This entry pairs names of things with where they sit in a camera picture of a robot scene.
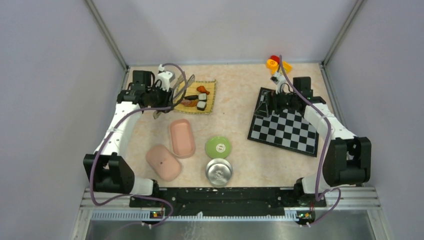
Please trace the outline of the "dark seaweed roll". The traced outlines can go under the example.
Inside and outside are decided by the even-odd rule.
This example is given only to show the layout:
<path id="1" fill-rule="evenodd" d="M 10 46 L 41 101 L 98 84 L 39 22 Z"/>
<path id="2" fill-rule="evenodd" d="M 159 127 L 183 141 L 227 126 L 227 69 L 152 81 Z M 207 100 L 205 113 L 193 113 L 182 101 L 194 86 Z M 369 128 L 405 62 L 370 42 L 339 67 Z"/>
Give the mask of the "dark seaweed roll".
<path id="1" fill-rule="evenodd" d="M 194 100 L 198 100 L 199 96 L 198 95 L 188 95 L 188 96 L 185 96 L 184 99 L 194 101 Z"/>

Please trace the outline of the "red toy block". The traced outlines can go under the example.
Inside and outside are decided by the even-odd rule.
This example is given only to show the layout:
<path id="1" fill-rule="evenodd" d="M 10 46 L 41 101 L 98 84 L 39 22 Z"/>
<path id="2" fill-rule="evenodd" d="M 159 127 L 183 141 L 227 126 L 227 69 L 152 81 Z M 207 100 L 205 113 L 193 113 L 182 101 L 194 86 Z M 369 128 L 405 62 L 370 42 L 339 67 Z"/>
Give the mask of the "red toy block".
<path id="1" fill-rule="evenodd" d="M 277 56 L 277 55 L 271 55 L 270 56 L 270 59 L 272 60 L 272 61 L 274 61 L 274 62 L 276 62 L 276 63 L 279 63 L 280 62 L 280 57 L 279 56 Z"/>

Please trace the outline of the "orange round toy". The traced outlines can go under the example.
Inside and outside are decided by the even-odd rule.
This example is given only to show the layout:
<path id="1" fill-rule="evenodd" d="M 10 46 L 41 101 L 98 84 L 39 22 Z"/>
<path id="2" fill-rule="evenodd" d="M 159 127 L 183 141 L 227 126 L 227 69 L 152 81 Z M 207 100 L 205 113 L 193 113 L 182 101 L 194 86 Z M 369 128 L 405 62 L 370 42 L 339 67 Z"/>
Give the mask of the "orange round toy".
<path id="1" fill-rule="evenodd" d="M 279 63 L 271 58 L 266 61 L 266 67 L 272 71 L 276 71 L 279 67 Z"/>

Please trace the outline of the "white rice sushi cube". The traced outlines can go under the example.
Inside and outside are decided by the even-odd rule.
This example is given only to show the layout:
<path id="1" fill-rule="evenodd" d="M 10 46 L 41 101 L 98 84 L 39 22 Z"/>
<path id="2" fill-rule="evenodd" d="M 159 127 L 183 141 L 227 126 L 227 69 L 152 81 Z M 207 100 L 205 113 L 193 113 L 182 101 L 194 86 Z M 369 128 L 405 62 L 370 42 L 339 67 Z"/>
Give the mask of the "white rice sushi cube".
<path id="1" fill-rule="evenodd" d="M 199 101 L 196 105 L 197 110 L 199 111 L 205 111 L 207 107 L 207 102 L 206 101 Z"/>

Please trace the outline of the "bamboo mat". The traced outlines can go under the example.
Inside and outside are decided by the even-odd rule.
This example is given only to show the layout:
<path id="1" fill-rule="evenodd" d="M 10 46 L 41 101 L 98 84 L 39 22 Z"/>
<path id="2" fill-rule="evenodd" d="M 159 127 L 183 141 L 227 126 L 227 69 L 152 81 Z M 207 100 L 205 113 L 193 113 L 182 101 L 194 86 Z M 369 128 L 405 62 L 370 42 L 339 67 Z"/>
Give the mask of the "bamboo mat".
<path id="1" fill-rule="evenodd" d="M 208 115 L 213 112 L 217 81 L 194 81 L 174 110 L 183 114 Z"/>

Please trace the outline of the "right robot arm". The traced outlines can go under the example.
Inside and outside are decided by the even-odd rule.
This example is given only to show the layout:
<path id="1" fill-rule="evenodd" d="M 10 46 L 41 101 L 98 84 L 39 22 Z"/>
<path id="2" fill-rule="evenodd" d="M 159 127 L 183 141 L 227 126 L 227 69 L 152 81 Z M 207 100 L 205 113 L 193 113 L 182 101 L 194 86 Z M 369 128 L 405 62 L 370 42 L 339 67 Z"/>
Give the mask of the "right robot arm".
<path id="1" fill-rule="evenodd" d="M 271 81 L 276 89 L 260 89 L 248 139 L 319 157 L 317 172 L 297 180 L 294 202 L 307 206 L 314 194 L 368 182 L 370 140 L 348 130 L 325 100 L 314 95 L 311 78 L 294 78 L 289 91 L 284 90 L 284 76 L 277 74 Z"/>

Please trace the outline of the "silver metal tongs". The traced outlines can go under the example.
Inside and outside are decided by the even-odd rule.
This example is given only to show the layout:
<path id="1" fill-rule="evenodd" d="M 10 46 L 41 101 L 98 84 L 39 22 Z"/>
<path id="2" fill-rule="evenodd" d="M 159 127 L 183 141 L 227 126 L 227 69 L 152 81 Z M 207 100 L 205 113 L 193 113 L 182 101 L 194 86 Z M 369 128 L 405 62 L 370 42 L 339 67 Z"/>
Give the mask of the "silver metal tongs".
<path id="1" fill-rule="evenodd" d="M 196 77 L 195 77 L 194 74 L 192 74 L 188 78 L 188 80 L 187 80 L 187 88 L 185 89 L 185 91 L 187 91 L 188 88 L 195 82 L 195 79 L 196 79 Z M 184 77 L 181 74 L 178 77 L 177 81 L 175 82 L 175 84 L 174 84 L 174 86 L 172 88 L 173 91 L 174 91 L 173 98 L 172 98 L 172 101 L 173 101 L 174 106 L 177 105 L 177 103 L 179 102 L 179 100 L 182 100 L 185 97 L 185 93 L 184 93 L 184 90 L 183 90 L 184 87 L 185 87 Z"/>

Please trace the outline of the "round steel container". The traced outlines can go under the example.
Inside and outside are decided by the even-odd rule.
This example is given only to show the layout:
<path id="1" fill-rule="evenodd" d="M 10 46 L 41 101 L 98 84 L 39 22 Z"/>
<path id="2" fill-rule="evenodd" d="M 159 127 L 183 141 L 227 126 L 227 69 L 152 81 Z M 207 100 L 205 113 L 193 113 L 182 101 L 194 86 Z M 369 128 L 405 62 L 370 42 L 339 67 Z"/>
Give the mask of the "round steel container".
<path id="1" fill-rule="evenodd" d="M 213 187 L 224 188 L 232 179 L 233 167 L 227 160 L 215 158 L 207 163 L 205 176 Z"/>

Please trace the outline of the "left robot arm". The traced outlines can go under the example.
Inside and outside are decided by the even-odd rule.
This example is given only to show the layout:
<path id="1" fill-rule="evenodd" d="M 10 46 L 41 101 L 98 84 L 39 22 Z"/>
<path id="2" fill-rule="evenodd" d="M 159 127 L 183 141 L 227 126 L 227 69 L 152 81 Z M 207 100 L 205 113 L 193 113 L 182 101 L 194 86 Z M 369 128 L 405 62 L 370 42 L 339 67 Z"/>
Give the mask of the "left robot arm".
<path id="1" fill-rule="evenodd" d="M 141 195 L 149 207 L 160 202 L 152 179 L 137 177 L 125 161 L 134 127 L 146 110 L 168 112 L 173 108 L 175 74 L 167 70 L 137 70 L 133 81 L 117 96 L 115 112 L 105 136 L 83 165 L 93 192 Z"/>

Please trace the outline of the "aluminium frame rail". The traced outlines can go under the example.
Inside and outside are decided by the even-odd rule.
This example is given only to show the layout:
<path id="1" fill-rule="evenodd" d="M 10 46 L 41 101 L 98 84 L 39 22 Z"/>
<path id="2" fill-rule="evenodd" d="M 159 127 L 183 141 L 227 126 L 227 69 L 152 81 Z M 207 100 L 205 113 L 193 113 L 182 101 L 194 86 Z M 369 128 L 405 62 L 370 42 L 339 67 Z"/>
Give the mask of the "aluminium frame rail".
<path id="1" fill-rule="evenodd" d="M 73 240 L 391 240 L 373 187 L 341 187 L 313 209 L 288 206 L 289 187 L 168 187 L 147 202 L 84 192 Z"/>

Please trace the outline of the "orange chicken drumstick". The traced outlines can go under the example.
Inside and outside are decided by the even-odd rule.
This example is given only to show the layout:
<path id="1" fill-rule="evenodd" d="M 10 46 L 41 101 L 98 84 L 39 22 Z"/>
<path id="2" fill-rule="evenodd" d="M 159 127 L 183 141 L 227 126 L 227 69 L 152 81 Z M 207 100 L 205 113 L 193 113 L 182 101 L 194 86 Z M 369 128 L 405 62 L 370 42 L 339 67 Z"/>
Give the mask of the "orange chicken drumstick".
<path id="1" fill-rule="evenodd" d="M 196 90 L 201 94 L 206 94 L 206 95 L 210 94 L 210 92 L 203 85 L 198 86 Z"/>

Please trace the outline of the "brown meat piece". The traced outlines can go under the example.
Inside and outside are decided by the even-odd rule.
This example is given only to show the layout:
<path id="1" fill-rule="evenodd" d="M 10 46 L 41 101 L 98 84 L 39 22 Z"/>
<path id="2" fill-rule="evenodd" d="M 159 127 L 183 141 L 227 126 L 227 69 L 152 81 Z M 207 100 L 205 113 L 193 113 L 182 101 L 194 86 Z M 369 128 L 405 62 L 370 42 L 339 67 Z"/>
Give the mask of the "brown meat piece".
<path id="1" fill-rule="evenodd" d="M 188 99 L 184 99 L 181 101 L 181 105 L 183 105 L 184 107 L 191 107 L 193 103 L 193 100 L 188 100 Z"/>

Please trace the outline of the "pink lunch box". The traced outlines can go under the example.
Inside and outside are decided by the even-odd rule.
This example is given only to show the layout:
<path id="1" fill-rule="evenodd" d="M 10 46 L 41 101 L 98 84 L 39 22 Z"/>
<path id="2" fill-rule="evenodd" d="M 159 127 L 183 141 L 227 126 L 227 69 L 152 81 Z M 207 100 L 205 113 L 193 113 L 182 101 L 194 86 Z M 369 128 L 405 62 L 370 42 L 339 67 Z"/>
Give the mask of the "pink lunch box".
<path id="1" fill-rule="evenodd" d="M 169 133 L 173 153 L 179 158 L 189 158 L 195 151 L 195 140 L 190 122 L 178 119 L 169 125 Z"/>

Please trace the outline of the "green round lid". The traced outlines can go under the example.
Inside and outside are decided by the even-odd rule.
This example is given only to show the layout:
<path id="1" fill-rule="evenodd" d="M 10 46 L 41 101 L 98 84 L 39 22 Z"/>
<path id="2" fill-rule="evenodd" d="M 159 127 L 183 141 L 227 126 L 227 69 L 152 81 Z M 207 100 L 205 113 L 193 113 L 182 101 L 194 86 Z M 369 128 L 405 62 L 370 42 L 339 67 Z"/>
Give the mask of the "green round lid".
<path id="1" fill-rule="evenodd" d="M 225 159 L 232 150 L 231 142 L 224 136 L 213 136 L 205 143 L 205 153 L 211 159 Z"/>

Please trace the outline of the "yellow toy block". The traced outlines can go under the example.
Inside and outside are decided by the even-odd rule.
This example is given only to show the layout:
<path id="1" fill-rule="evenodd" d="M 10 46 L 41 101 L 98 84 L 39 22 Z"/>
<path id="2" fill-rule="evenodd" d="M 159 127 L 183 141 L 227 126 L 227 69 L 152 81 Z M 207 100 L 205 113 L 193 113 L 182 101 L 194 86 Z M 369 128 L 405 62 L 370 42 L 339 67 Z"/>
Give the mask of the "yellow toy block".
<path id="1" fill-rule="evenodd" d="M 292 67 L 292 65 L 290 65 L 289 63 L 287 63 L 286 61 L 283 61 L 282 62 L 282 66 L 283 66 L 283 69 L 284 69 L 284 71 L 286 72 L 286 74 L 289 74 L 290 73 L 290 71 L 293 69 L 293 67 Z M 275 72 L 277 72 L 277 70 L 270 70 L 270 72 L 271 72 L 271 74 L 273 75 Z"/>

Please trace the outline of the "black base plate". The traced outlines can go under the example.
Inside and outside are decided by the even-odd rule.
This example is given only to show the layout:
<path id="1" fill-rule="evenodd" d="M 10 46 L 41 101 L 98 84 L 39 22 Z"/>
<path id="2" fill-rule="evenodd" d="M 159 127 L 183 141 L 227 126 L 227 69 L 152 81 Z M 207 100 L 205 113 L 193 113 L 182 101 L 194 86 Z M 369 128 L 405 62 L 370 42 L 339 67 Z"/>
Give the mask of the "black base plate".
<path id="1" fill-rule="evenodd" d="M 153 192 L 154 198 L 169 202 L 132 197 L 131 208 L 173 210 L 172 216 L 186 217 L 202 213 L 206 217 L 282 216 L 286 208 L 326 207 L 313 194 L 286 187 L 168 187 Z"/>

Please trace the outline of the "pink lunch box lid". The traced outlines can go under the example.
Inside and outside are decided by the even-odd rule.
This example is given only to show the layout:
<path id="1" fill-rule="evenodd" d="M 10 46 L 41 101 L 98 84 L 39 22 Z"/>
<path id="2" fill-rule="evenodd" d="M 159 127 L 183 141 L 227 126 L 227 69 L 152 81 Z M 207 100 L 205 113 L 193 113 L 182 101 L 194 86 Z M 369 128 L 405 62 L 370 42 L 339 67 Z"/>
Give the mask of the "pink lunch box lid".
<path id="1" fill-rule="evenodd" d="M 145 159 L 154 172 L 166 182 L 177 178 L 182 171 L 180 162 L 162 144 L 150 148 L 145 155 Z"/>

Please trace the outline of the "checkerboard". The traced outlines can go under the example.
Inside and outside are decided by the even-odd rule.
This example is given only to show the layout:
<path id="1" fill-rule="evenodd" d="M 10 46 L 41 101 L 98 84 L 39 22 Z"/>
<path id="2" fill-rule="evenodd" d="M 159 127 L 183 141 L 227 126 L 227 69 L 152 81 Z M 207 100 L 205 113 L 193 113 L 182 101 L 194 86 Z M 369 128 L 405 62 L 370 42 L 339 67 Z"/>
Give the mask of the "checkerboard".
<path id="1" fill-rule="evenodd" d="M 294 110 L 285 109 L 266 118 L 253 116 L 247 139 L 307 156 L 318 154 L 319 134 Z"/>

